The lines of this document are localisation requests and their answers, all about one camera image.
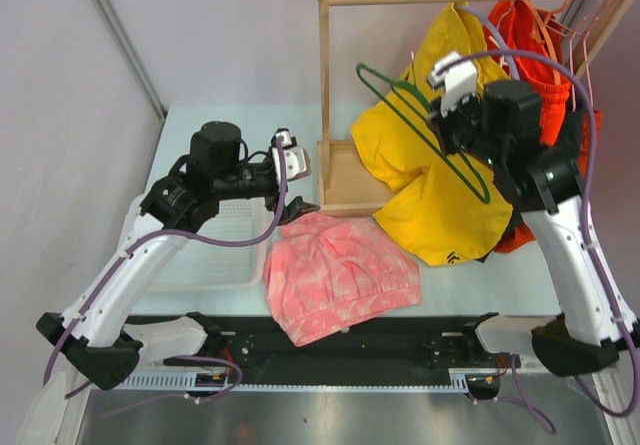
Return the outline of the pink patterned shorts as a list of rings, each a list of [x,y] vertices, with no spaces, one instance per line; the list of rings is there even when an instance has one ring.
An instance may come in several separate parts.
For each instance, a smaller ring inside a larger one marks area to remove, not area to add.
[[[422,302],[419,266],[366,218],[314,212],[283,226],[263,280],[272,318],[296,347]]]

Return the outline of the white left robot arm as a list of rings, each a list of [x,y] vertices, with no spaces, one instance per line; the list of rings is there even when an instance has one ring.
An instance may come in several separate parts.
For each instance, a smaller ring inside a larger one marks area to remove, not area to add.
[[[310,211],[301,197],[285,201],[288,184],[309,176],[307,150],[279,128],[265,151],[248,152],[238,126],[210,121],[192,135],[187,154],[140,202],[130,231],[88,289],[61,313],[47,312],[37,331],[52,345],[42,381],[59,356],[103,391],[122,384],[139,366],[176,358],[207,365],[221,352],[215,324],[200,313],[151,325],[127,319],[166,264],[188,242],[248,248]],[[224,201],[261,199],[273,215],[267,229],[245,240],[200,235]]]

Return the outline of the yellow shorts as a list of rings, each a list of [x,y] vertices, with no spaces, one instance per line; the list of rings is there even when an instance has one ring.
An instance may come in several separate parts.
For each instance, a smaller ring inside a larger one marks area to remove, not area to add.
[[[386,97],[437,145],[418,117],[391,92]],[[485,205],[382,101],[356,119],[351,136],[367,171],[393,194],[373,217],[399,246],[430,266],[486,260],[513,213],[490,168],[466,155],[491,193]],[[478,187],[460,156],[447,157]]]

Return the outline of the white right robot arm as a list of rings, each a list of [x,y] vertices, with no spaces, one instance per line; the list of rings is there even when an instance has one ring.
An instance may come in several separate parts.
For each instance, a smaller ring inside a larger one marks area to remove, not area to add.
[[[542,251],[561,310],[555,317],[487,315],[461,341],[463,358],[484,366],[497,353],[529,355],[559,377],[613,365],[626,347],[624,332],[639,344],[639,321],[619,293],[606,293],[612,277],[589,255],[583,178],[570,153],[541,143],[540,96],[516,80],[494,81],[481,94],[467,81],[441,89],[430,127],[443,153],[491,168],[494,186]]]

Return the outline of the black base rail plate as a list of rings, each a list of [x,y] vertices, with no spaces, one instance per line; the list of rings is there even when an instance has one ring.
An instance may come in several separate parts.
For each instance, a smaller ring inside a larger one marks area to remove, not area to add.
[[[258,380],[329,379],[339,384],[418,384],[451,369],[502,375],[513,360],[484,352],[470,335],[473,318],[381,317],[296,347],[268,317],[208,316],[202,357],[229,358]]]

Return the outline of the white plastic basket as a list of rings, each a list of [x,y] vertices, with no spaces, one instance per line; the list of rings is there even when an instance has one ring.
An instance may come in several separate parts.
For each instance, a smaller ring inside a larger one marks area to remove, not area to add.
[[[245,241],[268,228],[271,215],[259,199],[231,200],[207,221],[199,234],[224,241]],[[243,248],[189,241],[151,283],[150,293],[217,292],[252,288],[261,280],[267,241]]]

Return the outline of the orange plastic hanger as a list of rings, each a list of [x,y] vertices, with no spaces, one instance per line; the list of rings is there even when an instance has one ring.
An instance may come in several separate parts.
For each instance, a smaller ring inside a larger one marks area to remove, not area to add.
[[[564,0],[563,4],[559,8],[552,11],[540,11],[534,6],[531,0],[523,1],[523,3],[530,10],[531,15],[533,16],[534,24],[531,32],[531,37],[535,39],[539,44],[546,47],[548,57],[555,62],[558,61],[558,51],[551,35],[551,33],[554,32],[554,29],[550,27],[550,24],[551,20],[554,18],[554,15],[556,13],[564,11],[568,7],[569,2],[570,0]]]

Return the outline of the lavender plastic hanger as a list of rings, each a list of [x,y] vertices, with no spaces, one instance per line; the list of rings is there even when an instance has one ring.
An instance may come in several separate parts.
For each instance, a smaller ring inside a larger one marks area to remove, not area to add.
[[[494,42],[497,45],[497,48],[501,51],[507,50],[508,47],[506,45],[506,42],[504,40],[504,38],[502,37],[501,33],[499,32],[499,30],[489,21],[489,19],[483,15],[481,15],[479,12],[475,11],[474,9],[472,9],[471,7],[469,7],[468,5],[461,5],[461,4],[455,4],[454,7],[459,10],[459,11],[463,11],[463,12],[467,12],[469,14],[471,14],[472,16],[474,16],[484,27],[487,28],[487,30],[489,31],[491,37],[493,38]],[[504,65],[506,64],[509,68],[509,75],[511,79],[515,79],[515,80],[519,80],[520,79],[520,74],[519,71],[517,69],[515,60],[513,57],[511,57],[510,55],[502,55],[500,57],[500,61],[499,61],[500,65]]]

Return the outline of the green wire hanger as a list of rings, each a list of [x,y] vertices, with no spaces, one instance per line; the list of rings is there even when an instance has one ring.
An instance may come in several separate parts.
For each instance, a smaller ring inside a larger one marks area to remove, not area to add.
[[[461,169],[444,154],[443,148],[440,145],[436,145],[432,139],[428,138],[427,135],[419,129],[404,112],[394,105],[379,89],[374,87],[372,83],[364,77],[364,73],[368,73],[388,85],[390,92],[424,123],[425,129],[428,129],[431,124],[429,113],[432,111],[432,108],[427,98],[415,84],[406,80],[392,79],[365,63],[358,63],[355,67],[355,72],[361,83],[389,109],[391,109],[394,114],[399,117],[405,125],[409,127],[436,154],[436,156],[446,164],[446,166],[457,176],[459,180],[462,181],[462,183],[481,203],[488,205],[491,202],[491,193],[487,183],[481,176],[480,172],[472,165],[469,158],[462,152],[457,152],[457,155],[461,157],[463,164],[477,180],[478,187],[474,186]]]

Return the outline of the black and orange shorts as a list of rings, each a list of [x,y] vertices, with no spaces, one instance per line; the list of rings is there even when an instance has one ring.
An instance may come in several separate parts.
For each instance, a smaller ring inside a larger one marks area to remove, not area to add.
[[[581,174],[586,176],[590,144],[590,128],[585,111],[567,111],[555,145],[571,152]],[[509,224],[493,251],[501,254],[514,252],[533,242],[533,232],[524,224],[521,216],[513,211]]]

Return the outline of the wooden clothes rack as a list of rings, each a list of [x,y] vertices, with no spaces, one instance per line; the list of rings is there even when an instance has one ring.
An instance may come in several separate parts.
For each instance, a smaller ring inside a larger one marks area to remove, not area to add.
[[[318,189],[322,210],[342,217],[368,216],[381,208],[392,194],[372,177],[349,139],[331,137],[330,112],[330,9],[339,6],[430,4],[499,0],[318,0],[322,136],[318,142]],[[587,40],[589,64],[593,62],[635,0],[612,0]],[[585,72],[582,45],[574,52],[574,70]]]

